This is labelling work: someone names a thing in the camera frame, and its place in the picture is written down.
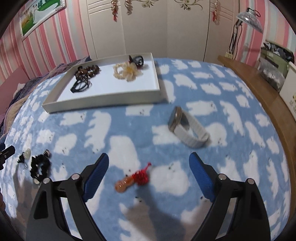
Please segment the black hair claw clip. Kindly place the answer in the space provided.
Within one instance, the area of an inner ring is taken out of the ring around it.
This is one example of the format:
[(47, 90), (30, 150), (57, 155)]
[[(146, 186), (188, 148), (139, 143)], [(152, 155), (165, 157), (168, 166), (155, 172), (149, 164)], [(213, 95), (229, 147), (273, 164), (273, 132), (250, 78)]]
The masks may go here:
[(129, 58), (129, 63), (134, 63), (137, 67), (137, 69), (140, 69), (144, 66), (144, 58), (143, 56), (135, 56), (135, 57), (132, 57), (132, 56), (128, 56)]

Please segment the wall power outlet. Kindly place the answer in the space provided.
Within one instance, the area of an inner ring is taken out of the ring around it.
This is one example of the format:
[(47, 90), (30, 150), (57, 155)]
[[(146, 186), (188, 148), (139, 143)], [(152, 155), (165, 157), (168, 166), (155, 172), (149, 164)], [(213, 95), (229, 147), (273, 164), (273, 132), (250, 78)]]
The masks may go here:
[(233, 54), (226, 52), (225, 57), (233, 59)]

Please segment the white bear storage box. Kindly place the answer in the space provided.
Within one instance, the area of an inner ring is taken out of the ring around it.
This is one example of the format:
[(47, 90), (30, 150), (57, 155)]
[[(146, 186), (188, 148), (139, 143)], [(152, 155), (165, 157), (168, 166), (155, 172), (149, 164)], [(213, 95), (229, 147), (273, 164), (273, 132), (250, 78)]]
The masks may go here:
[(288, 73), (280, 90), (280, 97), (295, 118), (296, 71), (292, 62), (288, 63)]

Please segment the white shallow tray box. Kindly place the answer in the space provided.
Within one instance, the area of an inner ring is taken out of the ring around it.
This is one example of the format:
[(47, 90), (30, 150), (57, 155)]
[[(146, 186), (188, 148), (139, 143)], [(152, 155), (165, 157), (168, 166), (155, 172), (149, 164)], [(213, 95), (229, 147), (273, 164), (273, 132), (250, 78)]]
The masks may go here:
[(83, 92), (73, 93), (79, 65), (70, 68), (57, 82), (44, 100), (42, 107), (48, 113), (98, 108), (103, 106), (152, 104), (161, 101), (161, 88), (152, 53), (131, 54), (143, 56), (142, 75), (127, 82), (114, 77), (113, 66), (128, 61), (128, 55), (97, 59), (81, 64), (82, 67), (98, 65), (100, 73), (90, 79), (90, 87)]

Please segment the framed wedding picture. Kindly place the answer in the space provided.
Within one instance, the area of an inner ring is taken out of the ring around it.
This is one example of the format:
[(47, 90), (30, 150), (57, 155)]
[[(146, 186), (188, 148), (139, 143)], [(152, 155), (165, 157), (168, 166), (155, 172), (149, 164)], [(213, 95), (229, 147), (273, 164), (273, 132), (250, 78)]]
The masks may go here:
[(66, 8), (65, 0), (32, 1), (19, 17), (22, 41), (44, 21), (64, 8)]

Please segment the white ornate wardrobe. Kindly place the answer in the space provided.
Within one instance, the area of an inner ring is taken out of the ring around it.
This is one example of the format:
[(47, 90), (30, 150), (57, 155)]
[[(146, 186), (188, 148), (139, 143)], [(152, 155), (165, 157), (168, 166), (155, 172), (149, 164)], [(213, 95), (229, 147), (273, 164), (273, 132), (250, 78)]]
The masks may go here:
[(80, 1), (91, 58), (152, 53), (217, 63), (226, 53), (239, 1)]

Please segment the blue polar bear blanket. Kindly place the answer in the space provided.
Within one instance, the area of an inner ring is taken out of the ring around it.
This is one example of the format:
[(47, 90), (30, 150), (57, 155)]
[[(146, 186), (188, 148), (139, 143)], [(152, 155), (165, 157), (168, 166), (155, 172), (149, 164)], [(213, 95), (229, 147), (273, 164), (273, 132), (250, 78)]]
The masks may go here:
[[(15, 154), (1, 171), (5, 210), (24, 237), (38, 185), (18, 164), (22, 152), (51, 154), (50, 177), (69, 178), (102, 153), (109, 168), (87, 207), (107, 240), (190, 240), (210, 208), (189, 168), (193, 151), (169, 131), (175, 106), (188, 111), (210, 133), (197, 149), (201, 159), (230, 179), (255, 180), (275, 239), (290, 216), (290, 176), (278, 134), (261, 103), (235, 73), (198, 61), (158, 59), (165, 86), (163, 103), (47, 113), (42, 103), (61, 75), (46, 79), (29, 95), (5, 144)], [(123, 193), (117, 181), (148, 163), (149, 182)]]

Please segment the wooden footboard shelf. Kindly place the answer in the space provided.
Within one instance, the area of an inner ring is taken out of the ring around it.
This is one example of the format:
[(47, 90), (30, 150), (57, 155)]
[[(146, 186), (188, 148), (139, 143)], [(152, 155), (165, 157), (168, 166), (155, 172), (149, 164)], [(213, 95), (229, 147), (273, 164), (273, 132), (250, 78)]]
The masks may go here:
[(246, 83), (269, 115), (287, 158), (291, 182), (290, 209), (295, 212), (295, 119), (279, 93), (263, 79), (255, 67), (221, 55), (218, 56), (218, 61), (232, 69)]

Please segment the orange gourd red knot charm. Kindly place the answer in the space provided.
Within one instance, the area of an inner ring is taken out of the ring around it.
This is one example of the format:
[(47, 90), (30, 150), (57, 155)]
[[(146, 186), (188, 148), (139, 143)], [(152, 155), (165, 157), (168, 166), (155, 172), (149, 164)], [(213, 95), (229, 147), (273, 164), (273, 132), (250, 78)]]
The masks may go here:
[(148, 168), (152, 164), (149, 162), (143, 169), (136, 171), (130, 176), (126, 176), (123, 179), (117, 181), (114, 185), (114, 189), (118, 193), (123, 193), (133, 184), (138, 186), (143, 186), (148, 184), (149, 182), (149, 175), (147, 173)]

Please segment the white strap wristwatch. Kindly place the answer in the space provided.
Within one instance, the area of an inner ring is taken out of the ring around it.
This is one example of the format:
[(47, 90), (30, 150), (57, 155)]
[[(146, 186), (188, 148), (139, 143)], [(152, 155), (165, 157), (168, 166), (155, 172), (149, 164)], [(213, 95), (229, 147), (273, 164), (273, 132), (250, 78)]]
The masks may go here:
[(168, 129), (183, 144), (199, 148), (210, 140), (210, 134), (201, 123), (180, 106), (175, 106), (168, 121)]

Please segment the green storage bag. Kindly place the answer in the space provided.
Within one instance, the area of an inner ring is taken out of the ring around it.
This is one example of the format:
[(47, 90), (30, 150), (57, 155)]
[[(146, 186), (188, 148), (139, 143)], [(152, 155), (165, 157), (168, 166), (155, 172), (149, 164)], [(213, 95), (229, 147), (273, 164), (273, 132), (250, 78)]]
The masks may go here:
[(258, 71), (277, 92), (280, 92), (290, 62), (295, 62), (292, 51), (273, 41), (266, 40), (261, 47)]

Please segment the cream flower scrunchie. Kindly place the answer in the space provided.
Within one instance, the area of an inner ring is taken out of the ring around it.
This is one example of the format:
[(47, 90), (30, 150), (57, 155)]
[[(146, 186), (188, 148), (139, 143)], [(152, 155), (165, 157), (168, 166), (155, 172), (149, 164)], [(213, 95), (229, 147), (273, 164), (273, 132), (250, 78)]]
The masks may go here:
[(132, 82), (137, 77), (142, 76), (142, 72), (135, 63), (123, 62), (113, 66), (113, 76), (117, 79)]

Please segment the striped purple quilt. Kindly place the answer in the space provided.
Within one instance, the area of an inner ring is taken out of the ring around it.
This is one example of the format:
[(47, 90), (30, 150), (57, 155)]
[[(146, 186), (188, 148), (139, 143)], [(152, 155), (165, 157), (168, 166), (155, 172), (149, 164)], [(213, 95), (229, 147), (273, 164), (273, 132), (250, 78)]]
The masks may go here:
[(72, 66), (81, 64), (84, 62), (91, 61), (90, 56), (87, 56), (83, 59), (75, 60), (74, 62), (68, 64), (60, 64), (56, 66), (53, 70), (49, 73), (45, 74), (44, 76), (39, 76), (33, 79), (30, 79), (25, 86), (19, 90), (15, 97), (11, 100), (8, 109), (4, 114), (1, 115), (1, 144), (5, 142), (5, 139), (8, 135), (9, 130), (16, 118), (16, 115), (20, 111), (20, 108), (25, 104), (29, 95), (37, 88), (37, 86), (44, 82), (46, 79), (53, 78), (61, 73), (66, 72)]

